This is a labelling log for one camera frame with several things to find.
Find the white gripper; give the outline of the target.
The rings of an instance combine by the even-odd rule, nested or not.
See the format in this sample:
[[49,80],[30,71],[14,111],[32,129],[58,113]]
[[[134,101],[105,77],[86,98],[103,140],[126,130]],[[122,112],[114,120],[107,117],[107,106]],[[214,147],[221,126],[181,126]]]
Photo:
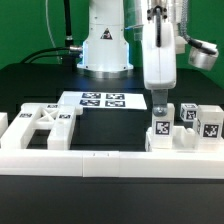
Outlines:
[[173,24],[163,20],[163,8],[150,10],[151,20],[142,29],[144,85],[152,90],[152,112],[167,115],[168,91],[176,85],[176,53]]

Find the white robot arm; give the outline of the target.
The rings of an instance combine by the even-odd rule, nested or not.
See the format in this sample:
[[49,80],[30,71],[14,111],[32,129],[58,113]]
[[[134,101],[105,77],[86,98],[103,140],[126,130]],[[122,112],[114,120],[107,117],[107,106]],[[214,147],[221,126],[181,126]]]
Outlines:
[[78,68],[99,78],[117,77],[133,66],[124,32],[133,29],[142,44],[143,80],[151,91],[153,114],[167,114],[168,91],[176,85],[176,55],[185,40],[178,25],[187,0],[90,0],[89,34]]

